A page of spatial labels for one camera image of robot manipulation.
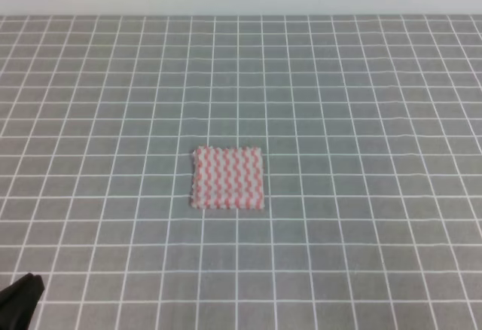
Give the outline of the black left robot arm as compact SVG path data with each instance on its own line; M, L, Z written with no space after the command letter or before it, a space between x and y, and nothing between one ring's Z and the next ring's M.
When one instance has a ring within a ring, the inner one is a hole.
M26 330L44 292L40 275L28 273L1 290L1 330Z

